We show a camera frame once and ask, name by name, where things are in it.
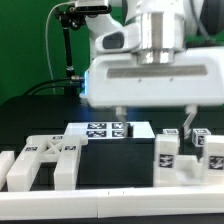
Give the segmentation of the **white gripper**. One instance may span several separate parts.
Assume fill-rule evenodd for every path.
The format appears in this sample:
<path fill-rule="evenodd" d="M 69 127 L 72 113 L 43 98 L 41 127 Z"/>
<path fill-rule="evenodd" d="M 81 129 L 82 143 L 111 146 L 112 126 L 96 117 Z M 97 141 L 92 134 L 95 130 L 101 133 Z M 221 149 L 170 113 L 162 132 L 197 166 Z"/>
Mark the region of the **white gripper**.
<path fill-rule="evenodd" d="M 125 107 L 186 106 L 188 139 L 197 106 L 224 103 L 224 47 L 188 49 L 172 64 L 140 65 L 130 53 L 102 55 L 89 68 L 86 89 L 91 106 L 116 107 L 125 137 L 133 136 Z"/>

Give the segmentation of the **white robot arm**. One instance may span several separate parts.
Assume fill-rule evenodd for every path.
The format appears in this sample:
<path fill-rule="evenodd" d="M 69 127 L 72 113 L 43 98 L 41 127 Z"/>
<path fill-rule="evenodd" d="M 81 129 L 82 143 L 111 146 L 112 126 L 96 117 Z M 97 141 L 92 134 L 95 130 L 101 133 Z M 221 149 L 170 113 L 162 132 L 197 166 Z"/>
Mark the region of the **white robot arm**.
<path fill-rule="evenodd" d="M 123 25 L 99 15 L 95 58 L 86 72 L 87 102 L 113 108 L 120 122 L 128 107 L 183 107 L 184 135 L 200 106 L 224 104 L 224 46 L 186 48 L 204 0 L 126 0 Z"/>

